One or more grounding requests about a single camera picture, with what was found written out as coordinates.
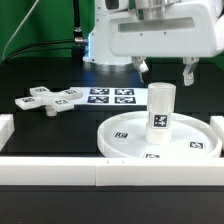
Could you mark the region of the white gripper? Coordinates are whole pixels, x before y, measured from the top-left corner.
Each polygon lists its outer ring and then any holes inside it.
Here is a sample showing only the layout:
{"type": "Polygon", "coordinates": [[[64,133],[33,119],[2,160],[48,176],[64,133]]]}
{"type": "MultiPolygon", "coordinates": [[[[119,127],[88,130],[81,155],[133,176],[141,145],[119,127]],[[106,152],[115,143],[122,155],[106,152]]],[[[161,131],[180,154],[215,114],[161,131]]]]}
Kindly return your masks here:
{"type": "Polygon", "coordinates": [[[224,51],[224,1],[179,1],[165,6],[165,17],[138,20],[134,10],[112,14],[107,41],[116,56],[131,56],[140,80],[149,68],[145,57],[184,58],[183,83],[194,84],[198,57],[224,51]]]}

